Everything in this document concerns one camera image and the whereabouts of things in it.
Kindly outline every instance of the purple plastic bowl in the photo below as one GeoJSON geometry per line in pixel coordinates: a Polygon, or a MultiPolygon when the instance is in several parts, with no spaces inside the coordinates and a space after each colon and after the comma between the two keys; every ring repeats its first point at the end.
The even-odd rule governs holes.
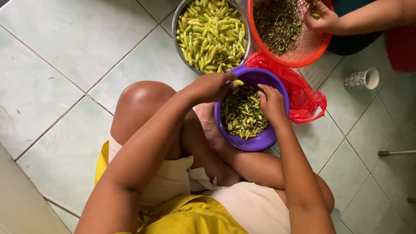
{"type": "MultiPolygon", "coordinates": [[[[244,82],[244,85],[257,87],[257,84],[269,85],[277,89],[284,97],[286,115],[289,116],[289,96],[286,88],[280,79],[273,73],[261,68],[248,68],[245,65],[237,66],[229,72],[235,73],[237,79],[244,82]]],[[[276,134],[271,125],[268,125],[263,132],[257,134],[256,137],[245,140],[230,135],[221,121],[221,102],[215,103],[214,117],[215,124],[222,136],[233,146],[245,151],[265,151],[276,143],[276,134]]]]}

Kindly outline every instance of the plastic bag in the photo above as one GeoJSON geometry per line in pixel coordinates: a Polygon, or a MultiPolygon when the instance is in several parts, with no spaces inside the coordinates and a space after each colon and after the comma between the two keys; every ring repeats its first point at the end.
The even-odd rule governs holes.
{"type": "Polygon", "coordinates": [[[275,74],[285,85],[289,95],[289,120],[295,124],[314,121],[324,116],[327,98],[323,93],[313,90],[306,80],[292,69],[270,59],[264,52],[251,54],[244,63],[248,68],[263,68],[275,74]],[[321,112],[314,117],[318,107],[321,112]]]}

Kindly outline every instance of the mesh basket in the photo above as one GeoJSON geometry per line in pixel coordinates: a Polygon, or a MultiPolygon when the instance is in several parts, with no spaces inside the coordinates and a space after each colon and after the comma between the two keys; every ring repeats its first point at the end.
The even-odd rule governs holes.
{"type": "MultiPolygon", "coordinates": [[[[265,0],[248,0],[248,21],[254,37],[254,46],[256,49],[265,51],[271,59],[287,67],[304,67],[315,62],[327,49],[331,40],[331,35],[310,31],[305,24],[302,24],[302,31],[296,39],[297,48],[295,50],[287,51],[282,55],[276,56],[271,53],[262,42],[254,24],[253,6],[256,3],[263,1],[265,0]]],[[[305,15],[308,7],[307,1],[293,1],[297,1],[299,5],[299,9],[297,11],[298,18],[303,19],[303,16],[305,15]]],[[[334,10],[331,0],[323,0],[323,3],[330,10],[334,10]]]]}

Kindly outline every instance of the yellow skirt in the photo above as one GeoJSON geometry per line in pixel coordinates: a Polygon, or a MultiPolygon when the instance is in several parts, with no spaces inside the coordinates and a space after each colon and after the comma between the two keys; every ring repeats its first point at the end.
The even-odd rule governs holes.
{"type": "MultiPolygon", "coordinates": [[[[107,141],[98,158],[95,185],[108,166],[108,149],[107,141]]],[[[221,203],[203,195],[179,196],[157,207],[141,206],[138,223],[137,232],[146,234],[248,234],[221,203]]]]}

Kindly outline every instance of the metal bowl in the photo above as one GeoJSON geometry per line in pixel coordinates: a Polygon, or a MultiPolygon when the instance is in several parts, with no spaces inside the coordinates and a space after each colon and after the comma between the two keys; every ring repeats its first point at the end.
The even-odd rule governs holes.
{"type": "MultiPolygon", "coordinates": [[[[173,22],[172,22],[172,39],[173,39],[173,44],[175,45],[175,49],[176,52],[178,53],[178,55],[181,57],[182,61],[189,67],[191,68],[194,72],[204,75],[203,72],[197,70],[196,68],[194,68],[193,66],[189,65],[189,63],[185,60],[185,58],[182,55],[182,52],[179,50],[179,46],[178,46],[178,42],[176,41],[176,30],[178,29],[178,18],[179,15],[184,13],[187,6],[193,2],[194,0],[183,0],[178,8],[175,11],[175,15],[173,16],[173,22]]],[[[246,44],[246,48],[245,48],[245,54],[243,55],[243,57],[241,57],[241,62],[240,64],[244,64],[245,61],[247,60],[250,51],[251,51],[251,30],[250,30],[250,25],[248,23],[248,18],[247,15],[244,13],[243,8],[235,1],[235,0],[226,0],[228,2],[228,5],[236,10],[238,10],[238,19],[241,20],[242,23],[244,23],[244,27],[245,27],[245,38],[247,40],[247,44],[246,44]]]]}

